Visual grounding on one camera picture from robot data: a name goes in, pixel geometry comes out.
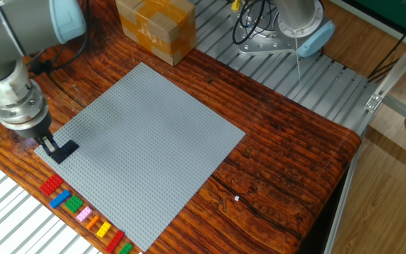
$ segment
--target cardboard box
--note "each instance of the cardboard box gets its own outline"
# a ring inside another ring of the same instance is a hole
[[[186,0],[116,0],[125,35],[172,66],[197,46],[195,7]]]

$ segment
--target yellow lego brick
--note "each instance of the yellow lego brick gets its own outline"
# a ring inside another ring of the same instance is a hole
[[[232,4],[231,4],[231,10],[233,11],[238,11],[240,8],[240,0],[235,0]]]
[[[99,228],[98,232],[97,232],[97,236],[103,238],[104,235],[106,234],[106,232],[111,228],[111,225],[108,222],[104,222],[103,226],[101,226],[101,228]]]

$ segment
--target green lego brick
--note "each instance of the green lego brick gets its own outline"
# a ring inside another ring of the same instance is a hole
[[[76,195],[73,195],[73,197],[71,197],[71,199],[69,199],[67,203],[65,203],[65,206],[71,212],[76,212],[78,211],[79,207],[81,207],[81,205],[83,204],[84,202],[81,199],[79,199]]]
[[[128,254],[132,248],[133,245],[131,243],[126,243],[123,249],[121,249],[118,254]]]

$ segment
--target wooden floor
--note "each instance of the wooden floor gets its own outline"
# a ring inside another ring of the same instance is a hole
[[[336,25],[326,54],[368,76],[397,39],[323,1]],[[406,50],[399,46],[388,63]],[[406,104],[406,74],[391,94]],[[406,131],[404,118],[381,106],[368,128],[333,254],[406,254]]]

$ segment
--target gray lego baseplate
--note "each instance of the gray lego baseplate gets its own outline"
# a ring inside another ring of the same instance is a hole
[[[35,152],[147,250],[244,135],[141,63],[54,134],[68,159]]]

